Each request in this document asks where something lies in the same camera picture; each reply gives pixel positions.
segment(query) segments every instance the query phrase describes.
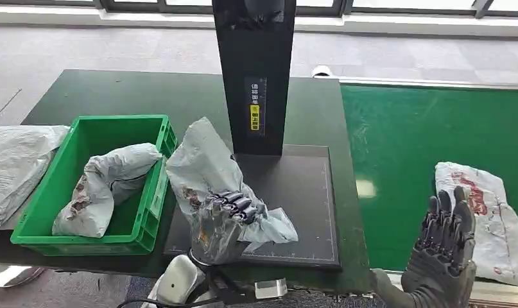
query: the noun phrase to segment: dark green table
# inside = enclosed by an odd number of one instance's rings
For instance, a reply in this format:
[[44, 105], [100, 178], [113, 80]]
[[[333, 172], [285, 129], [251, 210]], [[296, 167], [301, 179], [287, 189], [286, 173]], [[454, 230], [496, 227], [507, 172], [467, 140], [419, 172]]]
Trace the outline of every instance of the dark green table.
[[[232, 146], [220, 75], [64, 71], [22, 123], [70, 124], [77, 116], [116, 114], [167, 114], [179, 140], [189, 124], [206, 116]], [[367, 249], [338, 80], [291, 79], [284, 143], [329, 147], [343, 271], [262, 267], [238, 268], [232, 274], [249, 282], [286, 277], [291, 284], [310, 288], [369, 291]], [[166, 198], [166, 203], [170, 202], [175, 202], [172, 194]], [[43, 257], [10, 244], [10, 233], [0, 232], [0, 262], [158, 277], [169, 262], [162, 258], [168, 234], [165, 222], [171, 219], [166, 203], [150, 255]]]
[[499, 176], [518, 215], [518, 87], [341, 83], [371, 267], [406, 266], [437, 162]]

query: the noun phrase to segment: robotic hand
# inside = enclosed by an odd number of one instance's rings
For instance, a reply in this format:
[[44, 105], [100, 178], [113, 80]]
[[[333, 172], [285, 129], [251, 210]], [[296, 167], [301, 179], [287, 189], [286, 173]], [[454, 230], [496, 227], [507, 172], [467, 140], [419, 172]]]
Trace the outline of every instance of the robotic hand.
[[406, 271], [401, 291], [379, 269], [371, 272], [376, 294], [392, 308], [467, 307], [476, 275], [474, 214], [467, 205], [463, 188], [454, 191], [456, 205], [451, 210], [447, 192], [431, 197]]
[[191, 255], [200, 264], [226, 264], [238, 258], [248, 242], [237, 241], [244, 225], [264, 208], [253, 206], [241, 192], [226, 191], [206, 198], [195, 208], [191, 223]]

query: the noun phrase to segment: green plastic crate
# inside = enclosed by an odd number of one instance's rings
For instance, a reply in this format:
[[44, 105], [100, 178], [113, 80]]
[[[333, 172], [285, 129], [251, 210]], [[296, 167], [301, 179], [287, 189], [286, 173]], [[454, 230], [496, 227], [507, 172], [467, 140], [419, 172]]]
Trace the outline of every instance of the green plastic crate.
[[115, 210], [101, 239], [52, 236], [51, 227], [91, 156], [149, 142], [169, 157], [177, 145], [166, 115], [83, 116], [72, 124], [58, 153], [11, 236], [13, 244], [43, 255], [144, 255], [155, 246], [164, 197], [168, 189], [166, 159], [147, 174], [141, 193]]

